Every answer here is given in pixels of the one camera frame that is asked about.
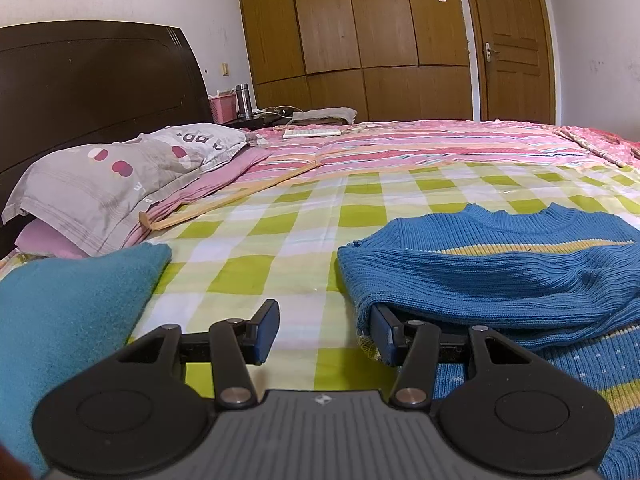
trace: blue sweater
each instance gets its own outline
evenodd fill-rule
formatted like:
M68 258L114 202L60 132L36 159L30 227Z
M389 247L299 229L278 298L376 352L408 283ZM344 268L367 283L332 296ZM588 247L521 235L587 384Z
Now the blue sweater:
M630 479L640 478L639 240L606 213L552 204L512 216L468 205L393 220L339 248L338 264L364 348L371 306L390 303L497 328L599 391L616 415L600 472ZM441 365L435 395L463 381L461 366Z
M529 349L569 344L636 319L640 232L617 216L552 204L532 215L399 218L338 249L368 333L374 303L431 319L486 324Z

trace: logo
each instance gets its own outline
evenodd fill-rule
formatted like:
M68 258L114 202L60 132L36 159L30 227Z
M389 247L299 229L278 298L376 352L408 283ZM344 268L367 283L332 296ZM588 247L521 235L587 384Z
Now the logo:
M327 394L318 395L314 401L320 404L320 406L326 406L329 402L334 400L333 397L329 397Z

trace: pink pillowcase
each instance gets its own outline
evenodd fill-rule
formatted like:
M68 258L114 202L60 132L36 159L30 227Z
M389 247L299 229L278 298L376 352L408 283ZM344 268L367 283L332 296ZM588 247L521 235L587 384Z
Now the pink pillowcase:
M167 198L151 206L147 211L149 219L153 221L166 218L183 204L190 204L203 196L231 184L254 164L264 160L271 152L253 146L243 148L230 162L203 174L188 186L175 191ZM137 225L126 238L123 247L131 247L144 240L149 231ZM18 235L16 247L23 253L39 256L55 256L77 260L86 258L87 253L80 250L71 240L64 237L53 227L39 218L29 222Z
M79 260L88 256L82 249L39 218L29 222L15 240L23 253Z

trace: green and white checkered sheet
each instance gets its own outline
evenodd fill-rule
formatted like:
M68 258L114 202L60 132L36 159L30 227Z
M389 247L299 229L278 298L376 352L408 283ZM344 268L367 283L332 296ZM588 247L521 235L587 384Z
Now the green and white checkered sheet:
M610 165L456 162L284 183L154 237L173 257L134 336L169 322L203 332L222 319L249 318L274 298L280 331L267 363L251 367L258 390L385 390L394 371L358 347L336 250L394 218L457 212L470 202L512 214L556 202L640 228L640 174ZM210 367L190 365L187 382L210 395Z

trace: pink basket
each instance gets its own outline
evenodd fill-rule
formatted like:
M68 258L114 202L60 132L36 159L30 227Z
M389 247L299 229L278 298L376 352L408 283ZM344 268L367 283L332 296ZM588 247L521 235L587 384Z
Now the pink basket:
M209 105L211 106L213 121L216 124L228 123L238 116L235 95L211 97L209 98Z

